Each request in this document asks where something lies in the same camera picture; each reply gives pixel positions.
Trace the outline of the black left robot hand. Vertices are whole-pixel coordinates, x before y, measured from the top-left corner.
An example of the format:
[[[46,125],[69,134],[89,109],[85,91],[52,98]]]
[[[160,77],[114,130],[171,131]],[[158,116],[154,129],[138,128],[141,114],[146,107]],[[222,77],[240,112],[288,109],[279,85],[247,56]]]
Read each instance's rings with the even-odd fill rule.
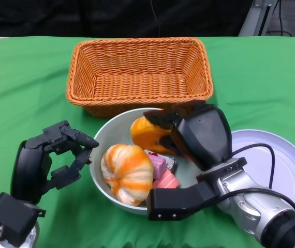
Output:
[[[98,146],[97,141],[71,128],[66,120],[43,129],[41,135],[23,141],[19,146],[11,179],[11,196],[38,204],[49,190],[60,190],[79,180],[80,170],[91,164],[90,154]],[[71,166],[54,170],[48,180],[52,164],[50,154],[61,155],[68,151],[75,156]]]

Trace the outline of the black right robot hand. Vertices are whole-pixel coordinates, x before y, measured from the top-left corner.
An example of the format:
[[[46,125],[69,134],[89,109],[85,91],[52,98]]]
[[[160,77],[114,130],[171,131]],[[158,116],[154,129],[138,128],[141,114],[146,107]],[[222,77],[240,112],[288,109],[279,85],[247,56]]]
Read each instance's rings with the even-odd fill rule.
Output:
[[[190,159],[207,171],[232,157],[232,134],[225,114],[216,105],[191,100],[168,110],[143,113],[153,125],[170,131],[157,144]]]

